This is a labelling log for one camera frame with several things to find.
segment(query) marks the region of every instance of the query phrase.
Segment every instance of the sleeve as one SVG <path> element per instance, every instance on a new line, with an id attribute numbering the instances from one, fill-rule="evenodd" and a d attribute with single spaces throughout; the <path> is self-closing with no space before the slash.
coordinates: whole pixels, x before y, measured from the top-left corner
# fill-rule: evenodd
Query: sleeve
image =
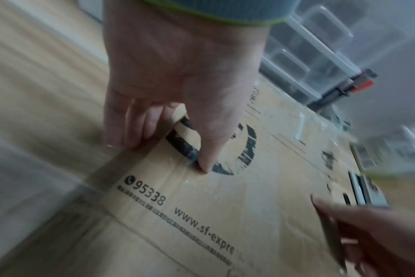
<path id="1" fill-rule="evenodd" d="M 178 10 L 237 25 L 272 25 L 283 21 L 300 0 L 143 0 L 152 5 Z"/>

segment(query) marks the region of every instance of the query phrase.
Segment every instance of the white wall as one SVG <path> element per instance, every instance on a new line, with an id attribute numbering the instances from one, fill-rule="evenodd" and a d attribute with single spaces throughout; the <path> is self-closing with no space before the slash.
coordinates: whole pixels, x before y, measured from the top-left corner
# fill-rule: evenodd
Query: white wall
<path id="1" fill-rule="evenodd" d="M 415 122 L 415 39 L 370 68 L 379 75 L 375 85 L 337 102 L 358 138 Z"/>

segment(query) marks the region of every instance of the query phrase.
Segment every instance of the transparent plastic container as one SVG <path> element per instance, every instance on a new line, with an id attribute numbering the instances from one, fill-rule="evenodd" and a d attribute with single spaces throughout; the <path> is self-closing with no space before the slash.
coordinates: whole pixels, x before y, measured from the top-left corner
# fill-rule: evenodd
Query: transparent plastic container
<path id="1" fill-rule="evenodd" d="M 302 0 L 288 24 L 353 73 L 415 37 L 415 0 Z"/>
<path id="2" fill-rule="evenodd" d="M 263 63 L 313 100 L 349 77 L 286 23 L 271 28 Z"/>

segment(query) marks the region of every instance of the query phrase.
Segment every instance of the hand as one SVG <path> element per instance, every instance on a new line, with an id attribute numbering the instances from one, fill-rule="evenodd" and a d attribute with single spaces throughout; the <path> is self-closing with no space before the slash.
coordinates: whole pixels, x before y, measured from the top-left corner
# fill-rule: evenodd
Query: hand
<path id="1" fill-rule="evenodd" d="M 238 126 L 258 73 L 268 27 L 225 25 L 137 0 L 106 0 L 110 79 L 104 139 L 136 147 L 178 103 L 200 134 L 210 171 Z"/>
<path id="2" fill-rule="evenodd" d="M 415 277 L 415 214 L 332 204 L 312 197 L 317 210 L 338 222 L 346 259 L 363 277 Z"/>

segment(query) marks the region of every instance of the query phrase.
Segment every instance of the black circular logo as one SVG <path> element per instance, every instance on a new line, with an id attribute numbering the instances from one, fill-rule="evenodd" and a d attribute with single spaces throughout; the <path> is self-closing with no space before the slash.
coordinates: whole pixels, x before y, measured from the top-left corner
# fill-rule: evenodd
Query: black circular logo
<path id="1" fill-rule="evenodd" d="M 132 175 L 127 176 L 127 178 L 125 178 L 124 183 L 126 183 L 127 185 L 131 185 L 136 181 L 136 178 Z"/>

